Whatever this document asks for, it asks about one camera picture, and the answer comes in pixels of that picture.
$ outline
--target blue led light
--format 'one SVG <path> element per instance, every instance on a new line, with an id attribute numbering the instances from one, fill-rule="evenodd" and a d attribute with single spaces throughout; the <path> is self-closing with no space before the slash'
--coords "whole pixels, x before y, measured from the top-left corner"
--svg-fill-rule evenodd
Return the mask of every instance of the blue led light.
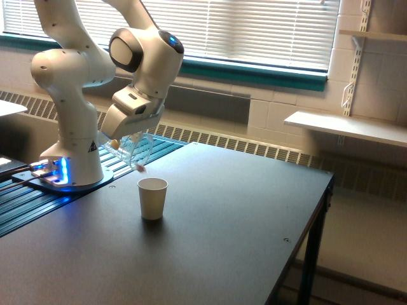
<path id="1" fill-rule="evenodd" d="M 68 165 L 65 158 L 61 158 L 62 182 L 68 183 Z"/>

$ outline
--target white wall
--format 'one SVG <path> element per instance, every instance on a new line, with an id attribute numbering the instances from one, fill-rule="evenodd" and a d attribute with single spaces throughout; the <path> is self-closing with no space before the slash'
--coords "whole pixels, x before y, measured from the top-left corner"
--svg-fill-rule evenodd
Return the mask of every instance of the white wall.
<path id="1" fill-rule="evenodd" d="M 342 0 L 338 29 L 358 30 L 362 13 L 359 0 Z M 374 0 L 369 29 L 407 34 L 405 0 Z M 35 52 L 0 46 L 0 87 L 23 92 L 40 92 L 30 75 L 30 61 Z M 329 81 L 324 92 L 274 86 L 216 82 L 180 77 L 177 85 L 212 92 L 251 97 L 248 126 L 200 115 L 167 111 L 164 118 L 200 128 L 233 133 L 317 154 L 329 151 L 373 159 L 393 165 L 405 165 L 406 150 L 398 147 L 347 139 L 344 147 L 336 145 L 334 135 L 321 135 L 286 126 L 283 120 L 297 110 L 308 109 L 341 113 L 341 95 L 349 82 L 354 58 L 350 36 L 337 34 L 331 57 Z M 382 119 L 407 126 L 407 43 L 366 41 L 352 115 Z M 97 98 L 90 99 L 98 103 Z"/>

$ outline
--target heater vent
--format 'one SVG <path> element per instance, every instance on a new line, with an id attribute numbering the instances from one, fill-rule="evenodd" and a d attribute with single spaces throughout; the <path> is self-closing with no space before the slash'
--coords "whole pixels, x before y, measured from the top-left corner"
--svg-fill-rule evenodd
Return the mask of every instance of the heater vent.
<path id="1" fill-rule="evenodd" d="M 51 100 L 6 91 L 0 91 L 0 99 L 26 106 L 28 114 L 24 115 L 58 120 L 57 110 Z M 106 113 L 98 111 L 97 114 L 98 128 L 100 129 Z M 407 173 L 404 170 L 389 169 L 380 165 L 352 161 L 336 156 L 312 156 L 298 149 L 208 132 L 207 130 L 174 126 L 164 122 L 156 128 L 150 128 L 148 132 L 182 142 L 199 142 L 278 159 L 301 166 L 331 171 L 335 173 L 335 185 L 337 187 L 344 187 L 345 189 L 352 189 L 393 200 L 407 201 Z"/>

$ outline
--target window blinds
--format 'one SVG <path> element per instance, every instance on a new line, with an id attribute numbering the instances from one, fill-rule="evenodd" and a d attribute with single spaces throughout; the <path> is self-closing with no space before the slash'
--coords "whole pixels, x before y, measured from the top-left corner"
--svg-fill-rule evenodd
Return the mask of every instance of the window blinds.
<path id="1" fill-rule="evenodd" d="M 160 28 L 175 34 L 186 55 L 258 65 L 326 71 L 340 0 L 143 0 Z M 107 45 L 127 26 L 101 0 L 77 0 L 88 32 Z M 45 36 L 33 0 L 3 0 L 4 31 Z"/>

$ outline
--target black cable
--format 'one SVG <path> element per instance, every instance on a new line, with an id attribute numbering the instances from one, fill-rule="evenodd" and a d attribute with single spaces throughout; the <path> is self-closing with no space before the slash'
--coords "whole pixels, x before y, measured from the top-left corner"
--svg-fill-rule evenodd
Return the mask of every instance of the black cable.
<path id="1" fill-rule="evenodd" d="M 55 175 L 55 173 L 49 172 L 49 173 L 43 173 L 42 175 L 39 175 L 39 176 L 31 177 L 30 179 L 20 181 L 20 182 L 17 182 L 15 184 L 12 184 L 10 186 L 7 186 L 7 187 L 4 187 L 4 188 L 0 189 L 0 193 L 2 193 L 3 191 L 7 191 L 8 189 L 13 189 L 14 187 L 17 187 L 17 186 L 22 186 L 22 185 L 24 185 L 27 182 L 30 182 L 32 180 L 39 179 L 39 178 L 44 178 L 44 177 L 48 177 L 48 176 L 52 176 L 52 175 Z"/>

